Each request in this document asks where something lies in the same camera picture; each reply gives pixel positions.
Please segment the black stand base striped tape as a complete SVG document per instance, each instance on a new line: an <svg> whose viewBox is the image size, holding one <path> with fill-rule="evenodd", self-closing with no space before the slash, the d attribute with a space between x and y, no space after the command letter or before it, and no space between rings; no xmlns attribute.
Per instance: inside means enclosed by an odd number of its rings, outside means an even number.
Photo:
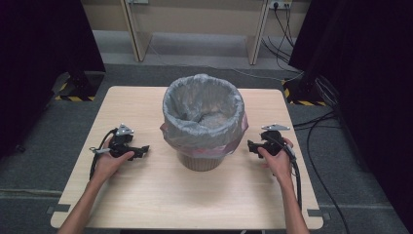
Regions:
<svg viewBox="0 0 413 234"><path fill-rule="evenodd" d="M58 89L55 100L93 101L103 78L103 72L94 71L82 71L79 77L69 76Z"/></svg>
<svg viewBox="0 0 413 234"><path fill-rule="evenodd" d="M289 78L282 81L286 101L290 104L307 106L326 106L319 95L316 86L306 88L299 78Z"/></svg>

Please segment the white wall socket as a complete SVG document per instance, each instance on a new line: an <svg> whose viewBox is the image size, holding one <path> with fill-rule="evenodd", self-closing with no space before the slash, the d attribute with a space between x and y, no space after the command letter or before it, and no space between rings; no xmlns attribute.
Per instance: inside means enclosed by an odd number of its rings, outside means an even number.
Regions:
<svg viewBox="0 0 413 234"><path fill-rule="evenodd" d="M292 0L270 0L269 2L270 9L286 10L289 9L291 5Z"/></svg>

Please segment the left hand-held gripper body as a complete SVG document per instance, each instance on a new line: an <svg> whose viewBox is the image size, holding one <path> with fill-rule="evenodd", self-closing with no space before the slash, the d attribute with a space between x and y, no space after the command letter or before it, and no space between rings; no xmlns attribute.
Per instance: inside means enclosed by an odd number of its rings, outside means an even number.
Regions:
<svg viewBox="0 0 413 234"><path fill-rule="evenodd" d="M131 147L128 143L124 143L124 137L126 135L133 136L134 130L127 127L125 124L121 124L116 130L114 136L109 142L110 154L118 158L127 152L131 151Z"/></svg>

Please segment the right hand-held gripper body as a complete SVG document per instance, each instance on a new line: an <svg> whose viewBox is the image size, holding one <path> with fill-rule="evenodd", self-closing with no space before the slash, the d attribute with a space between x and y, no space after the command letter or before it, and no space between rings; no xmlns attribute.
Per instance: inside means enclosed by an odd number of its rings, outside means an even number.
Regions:
<svg viewBox="0 0 413 234"><path fill-rule="evenodd" d="M278 124L262 126L263 133L261 139L264 140L263 147L272 155L278 154L284 150L287 155L290 155L290 147L284 140L281 131L288 130L288 127Z"/></svg>

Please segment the beige wooden desk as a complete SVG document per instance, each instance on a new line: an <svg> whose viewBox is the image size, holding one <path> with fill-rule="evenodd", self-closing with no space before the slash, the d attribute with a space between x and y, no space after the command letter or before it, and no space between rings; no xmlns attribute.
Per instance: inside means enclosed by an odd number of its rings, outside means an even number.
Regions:
<svg viewBox="0 0 413 234"><path fill-rule="evenodd" d="M81 0L94 30L127 31L134 59L143 61L155 33L242 36L248 62L257 63L265 36L296 37L312 0L270 9L270 0Z"/></svg>

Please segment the black curtain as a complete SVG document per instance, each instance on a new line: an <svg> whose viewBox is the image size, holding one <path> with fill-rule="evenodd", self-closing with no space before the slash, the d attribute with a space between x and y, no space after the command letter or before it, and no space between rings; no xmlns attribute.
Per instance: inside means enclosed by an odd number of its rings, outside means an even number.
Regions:
<svg viewBox="0 0 413 234"><path fill-rule="evenodd" d="M59 75L103 69L81 0L0 0L0 159L23 141Z"/></svg>
<svg viewBox="0 0 413 234"><path fill-rule="evenodd" d="M336 91L356 155L413 232L413 0L311 0L290 65Z"/></svg>

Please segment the brown trash can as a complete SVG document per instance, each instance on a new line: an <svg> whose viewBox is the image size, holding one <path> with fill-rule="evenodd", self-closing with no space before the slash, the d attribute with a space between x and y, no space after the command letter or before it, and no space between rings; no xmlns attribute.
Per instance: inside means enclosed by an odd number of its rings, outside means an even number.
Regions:
<svg viewBox="0 0 413 234"><path fill-rule="evenodd" d="M207 172L217 168L223 161L223 158L208 159L208 158L193 158L182 153L178 153L177 157L180 163L189 170L195 172Z"/></svg>

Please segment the pink trash bag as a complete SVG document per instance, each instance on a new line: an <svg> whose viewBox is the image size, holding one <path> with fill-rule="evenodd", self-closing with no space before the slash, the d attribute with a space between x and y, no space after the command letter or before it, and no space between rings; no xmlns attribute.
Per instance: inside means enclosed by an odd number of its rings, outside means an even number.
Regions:
<svg viewBox="0 0 413 234"><path fill-rule="evenodd" d="M232 154L247 129L245 113L227 117L219 112L204 115L199 122L166 115L160 127L170 147L196 159L217 159Z"/></svg>

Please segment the grey trash bag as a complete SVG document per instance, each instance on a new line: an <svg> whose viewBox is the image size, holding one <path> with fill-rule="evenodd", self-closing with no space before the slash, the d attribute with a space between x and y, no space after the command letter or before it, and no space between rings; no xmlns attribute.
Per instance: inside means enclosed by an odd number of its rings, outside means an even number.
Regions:
<svg viewBox="0 0 413 234"><path fill-rule="evenodd" d="M241 93L226 80L197 74L177 79L165 92L164 118L172 115L175 118L199 122L204 115L215 112L223 113L227 117L245 113Z"/></svg>

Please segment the person's right hand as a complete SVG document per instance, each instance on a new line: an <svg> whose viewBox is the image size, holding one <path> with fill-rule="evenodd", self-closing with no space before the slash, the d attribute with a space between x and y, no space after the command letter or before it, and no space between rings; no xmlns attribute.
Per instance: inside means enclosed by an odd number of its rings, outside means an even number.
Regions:
<svg viewBox="0 0 413 234"><path fill-rule="evenodd" d="M272 172L280 185L292 182L290 159L283 149L276 155L270 154L263 147L259 147L258 152L265 160L263 167L268 168Z"/></svg>

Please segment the person's left hand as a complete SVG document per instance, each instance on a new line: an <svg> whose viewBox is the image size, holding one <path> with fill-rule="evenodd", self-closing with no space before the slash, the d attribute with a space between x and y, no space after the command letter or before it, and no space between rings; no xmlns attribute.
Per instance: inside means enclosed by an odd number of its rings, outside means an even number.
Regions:
<svg viewBox="0 0 413 234"><path fill-rule="evenodd" d="M132 151L128 151L117 158L113 157L109 152L101 154L96 162L91 182L105 182L108 178L113 176L126 161L128 161L133 156L134 153Z"/></svg>

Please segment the black tape strip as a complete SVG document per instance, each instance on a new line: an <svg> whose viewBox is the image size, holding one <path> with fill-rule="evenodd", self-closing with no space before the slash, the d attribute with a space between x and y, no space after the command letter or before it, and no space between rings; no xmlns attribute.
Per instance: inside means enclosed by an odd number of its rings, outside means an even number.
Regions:
<svg viewBox="0 0 413 234"><path fill-rule="evenodd" d="M323 220L331 220L330 214L321 210L308 209L307 213L309 217L321 217Z"/></svg>

